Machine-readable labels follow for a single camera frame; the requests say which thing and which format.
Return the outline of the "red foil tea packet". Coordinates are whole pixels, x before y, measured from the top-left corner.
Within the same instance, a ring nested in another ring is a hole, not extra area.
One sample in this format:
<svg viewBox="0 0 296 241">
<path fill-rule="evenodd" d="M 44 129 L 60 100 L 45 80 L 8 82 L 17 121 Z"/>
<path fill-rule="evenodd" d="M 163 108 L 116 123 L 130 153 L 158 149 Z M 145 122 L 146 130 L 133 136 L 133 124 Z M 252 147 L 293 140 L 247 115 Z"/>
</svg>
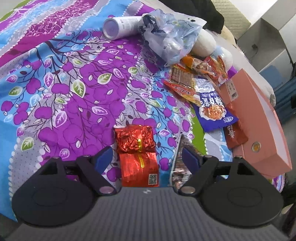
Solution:
<svg viewBox="0 0 296 241">
<path fill-rule="evenodd" d="M 123 187 L 158 187 L 159 166 L 151 126 L 115 128 Z"/>
</svg>

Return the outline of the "brown snack packet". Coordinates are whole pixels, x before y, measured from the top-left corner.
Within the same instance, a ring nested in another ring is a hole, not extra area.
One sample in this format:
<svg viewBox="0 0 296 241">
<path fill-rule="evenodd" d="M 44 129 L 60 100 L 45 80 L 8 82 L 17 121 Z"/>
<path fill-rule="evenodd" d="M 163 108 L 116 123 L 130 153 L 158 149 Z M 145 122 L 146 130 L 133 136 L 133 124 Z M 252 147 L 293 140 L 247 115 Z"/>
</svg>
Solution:
<svg viewBox="0 0 296 241">
<path fill-rule="evenodd" d="M 190 140 L 181 135 L 178 149 L 172 162 L 169 179 L 170 185 L 176 192 L 191 178 L 192 171 L 195 173 L 200 168 L 198 160 L 190 160 L 192 157 L 191 151 L 193 151 L 193 154 L 199 154 Z"/>
</svg>

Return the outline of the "dark red snack packet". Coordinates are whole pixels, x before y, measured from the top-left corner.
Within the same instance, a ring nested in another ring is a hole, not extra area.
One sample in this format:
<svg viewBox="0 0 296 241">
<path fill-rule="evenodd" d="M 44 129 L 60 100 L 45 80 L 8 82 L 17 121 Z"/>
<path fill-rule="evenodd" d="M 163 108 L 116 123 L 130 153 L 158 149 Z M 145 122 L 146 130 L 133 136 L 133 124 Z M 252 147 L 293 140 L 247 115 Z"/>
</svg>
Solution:
<svg viewBox="0 0 296 241">
<path fill-rule="evenodd" d="M 241 144 L 248 141 L 248 136 L 245 134 L 241 121 L 237 121 L 234 124 L 226 126 L 223 128 L 226 143 L 229 149 L 233 149 Z"/>
</svg>

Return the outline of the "blue snack bag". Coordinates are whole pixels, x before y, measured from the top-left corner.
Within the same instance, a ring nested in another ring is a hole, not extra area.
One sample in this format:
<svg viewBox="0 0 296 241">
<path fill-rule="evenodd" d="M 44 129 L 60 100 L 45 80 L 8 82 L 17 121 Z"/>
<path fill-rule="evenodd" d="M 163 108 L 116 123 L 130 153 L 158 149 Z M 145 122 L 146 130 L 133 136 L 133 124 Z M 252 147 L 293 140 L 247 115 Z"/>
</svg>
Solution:
<svg viewBox="0 0 296 241">
<path fill-rule="evenodd" d="M 192 107 L 204 132 L 224 128 L 239 121 L 239 118 L 224 105 L 208 79 L 200 76 L 194 81 L 197 102 L 192 103 Z"/>
</svg>

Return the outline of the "pink cardboard box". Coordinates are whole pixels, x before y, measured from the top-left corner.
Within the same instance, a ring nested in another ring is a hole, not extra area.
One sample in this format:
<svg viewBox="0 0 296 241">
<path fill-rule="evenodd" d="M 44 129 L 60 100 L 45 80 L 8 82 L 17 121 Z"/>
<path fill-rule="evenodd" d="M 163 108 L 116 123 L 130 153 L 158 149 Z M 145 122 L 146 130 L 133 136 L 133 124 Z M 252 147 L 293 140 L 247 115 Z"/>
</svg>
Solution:
<svg viewBox="0 0 296 241">
<path fill-rule="evenodd" d="M 221 98 L 231 103 L 248 141 L 233 149 L 266 178 L 292 170 L 292 161 L 278 116 L 264 93 L 243 69 L 220 86 Z"/>
</svg>

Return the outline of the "colourful floral bed sheet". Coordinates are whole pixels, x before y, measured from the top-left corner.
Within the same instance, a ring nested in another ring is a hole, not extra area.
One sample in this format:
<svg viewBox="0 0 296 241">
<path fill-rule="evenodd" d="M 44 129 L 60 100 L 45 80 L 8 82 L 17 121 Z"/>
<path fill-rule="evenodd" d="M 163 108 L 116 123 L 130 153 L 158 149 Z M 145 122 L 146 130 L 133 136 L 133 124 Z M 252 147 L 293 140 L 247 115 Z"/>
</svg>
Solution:
<svg viewBox="0 0 296 241">
<path fill-rule="evenodd" d="M 203 133 L 189 102 L 165 89 L 169 70 L 139 36 L 109 41 L 103 22 L 167 7 L 158 1 L 24 1 L 1 19 L 1 214 L 51 157 L 115 148 L 115 125 L 151 126 L 167 186 L 181 135 L 230 161 L 222 130 Z"/>
</svg>

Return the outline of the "red gold snack packet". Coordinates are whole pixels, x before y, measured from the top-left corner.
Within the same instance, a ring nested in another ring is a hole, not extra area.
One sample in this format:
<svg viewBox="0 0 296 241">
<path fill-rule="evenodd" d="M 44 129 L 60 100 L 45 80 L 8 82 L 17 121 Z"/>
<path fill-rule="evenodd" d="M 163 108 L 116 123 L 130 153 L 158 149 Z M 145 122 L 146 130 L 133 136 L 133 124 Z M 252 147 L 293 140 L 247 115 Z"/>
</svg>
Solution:
<svg viewBox="0 0 296 241">
<path fill-rule="evenodd" d="M 200 95 L 196 90 L 196 76 L 179 64 L 172 66 L 169 77 L 164 80 L 164 85 L 185 100 L 201 106 Z"/>
</svg>

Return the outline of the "red orange snack packet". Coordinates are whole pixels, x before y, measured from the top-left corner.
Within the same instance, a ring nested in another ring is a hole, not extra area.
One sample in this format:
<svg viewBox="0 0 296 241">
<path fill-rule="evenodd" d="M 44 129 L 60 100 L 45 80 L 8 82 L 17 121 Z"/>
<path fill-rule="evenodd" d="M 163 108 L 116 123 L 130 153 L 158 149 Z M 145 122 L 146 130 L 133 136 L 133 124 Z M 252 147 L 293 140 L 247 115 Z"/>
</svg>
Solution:
<svg viewBox="0 0 296 241">
<path fill-rule="evenodd" d="M 198 74 L 207 75 L 216 85 L 223 84 L 228 80 L 225 64 L 220 56 L 217 59 L 211 56 L 200 60 L 193 56 L 185 56 L 182 62 Z"/>
</svg>

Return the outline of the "white blue plush toy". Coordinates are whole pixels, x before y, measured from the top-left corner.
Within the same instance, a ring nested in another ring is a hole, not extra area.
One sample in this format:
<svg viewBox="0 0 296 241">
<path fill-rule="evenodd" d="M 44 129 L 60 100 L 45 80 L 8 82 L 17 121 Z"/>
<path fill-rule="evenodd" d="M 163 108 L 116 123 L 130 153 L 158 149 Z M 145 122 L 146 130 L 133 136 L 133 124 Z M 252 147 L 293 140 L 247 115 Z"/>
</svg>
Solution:
<svg viewBox="0 0 296 241">
<path fill-rule="evenodd" d="M 233 65 L 232 54 L 227 49 L 217 45 L 214 37 L 204 29 L 201 29 L 199 32 L 198 38 L 191 49 L 191 54 L 203 59 L 211 56 L 215 60 L 220 56 L 224 62 L 226 71 L 228 71 Z"/>
</svg>

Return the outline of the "blue plastic tissue bag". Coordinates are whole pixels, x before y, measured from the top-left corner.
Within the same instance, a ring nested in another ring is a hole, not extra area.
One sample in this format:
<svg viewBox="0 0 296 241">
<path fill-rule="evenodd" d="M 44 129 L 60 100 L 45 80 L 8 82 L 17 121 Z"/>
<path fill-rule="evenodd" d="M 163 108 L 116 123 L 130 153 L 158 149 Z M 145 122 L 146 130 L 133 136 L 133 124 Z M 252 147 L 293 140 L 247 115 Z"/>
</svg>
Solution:
<svg viewBox="0 0 296 241">
<path fill-rule="evenodd" d="M 189 54 L 205 24 L 205 20 L 190 19 L 189 15 L 166 14 L 155 9 L 142 15 L 138 30 L 144 45 L 156 55 L 161 65 L 168 67 Z"/>
</svg>

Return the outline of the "white cylindrical bottle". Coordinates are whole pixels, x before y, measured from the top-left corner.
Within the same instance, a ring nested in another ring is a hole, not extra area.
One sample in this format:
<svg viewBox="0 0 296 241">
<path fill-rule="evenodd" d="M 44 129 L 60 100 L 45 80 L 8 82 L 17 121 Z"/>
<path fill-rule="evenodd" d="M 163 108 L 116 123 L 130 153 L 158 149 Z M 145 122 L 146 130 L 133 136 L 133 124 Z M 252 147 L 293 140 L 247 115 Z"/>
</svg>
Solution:
<svg viewBox="0 0 296 241">
<path fill-rule="evenodd" d="M 138 26 L 141 16 L 120 16 L 107 18 L 102 27 L 104 37 L 117 40 L 139 34 Z"/>
</svg>

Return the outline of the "grey white wardrobe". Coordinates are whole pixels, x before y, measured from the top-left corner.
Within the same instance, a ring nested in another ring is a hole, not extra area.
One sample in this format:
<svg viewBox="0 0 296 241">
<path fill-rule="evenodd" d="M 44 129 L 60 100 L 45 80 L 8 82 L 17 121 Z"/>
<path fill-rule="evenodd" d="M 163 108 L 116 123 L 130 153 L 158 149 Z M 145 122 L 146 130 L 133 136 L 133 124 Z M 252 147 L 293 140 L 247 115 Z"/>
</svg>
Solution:
<svg viewBox="0 0 296 241">
<path fill-rule="evenodd" d="M 237 41 L 274 90 L 295 74 L 295 1 L 277 1 Z"/>
</svg>

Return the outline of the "cream quilted headboard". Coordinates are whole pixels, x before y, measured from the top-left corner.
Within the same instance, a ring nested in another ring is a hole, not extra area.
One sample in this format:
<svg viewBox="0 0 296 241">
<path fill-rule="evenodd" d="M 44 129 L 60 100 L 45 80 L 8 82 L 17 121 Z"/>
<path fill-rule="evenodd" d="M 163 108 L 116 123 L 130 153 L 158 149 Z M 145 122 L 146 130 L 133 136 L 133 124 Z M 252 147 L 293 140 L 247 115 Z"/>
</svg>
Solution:
<svg viewBox="0 0 296 241">
<path fill-rule="evenodd" d="M 224 16 L 224 25 L 238 40 L 251 26 L 248 19 L 229 0 L 212 0 L 216 10 Z"/>
</svg>

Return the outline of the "black clothing pile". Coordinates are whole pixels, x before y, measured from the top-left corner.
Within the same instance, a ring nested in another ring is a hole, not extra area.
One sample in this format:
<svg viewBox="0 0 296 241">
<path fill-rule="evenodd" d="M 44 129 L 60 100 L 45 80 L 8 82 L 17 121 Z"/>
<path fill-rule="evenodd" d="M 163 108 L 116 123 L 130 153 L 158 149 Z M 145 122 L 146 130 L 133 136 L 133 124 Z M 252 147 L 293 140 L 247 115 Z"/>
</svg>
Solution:
<svg viewBox="0 0 296 241">
<path fill-rule="evenodd" d="M 202 18 L 207 22 L 203 29 L 217 34 L 222 33 L 224 16 L 217 11 L 211 0 L 167 0 L 161 2 L 179 13 Z"/>
</svg>

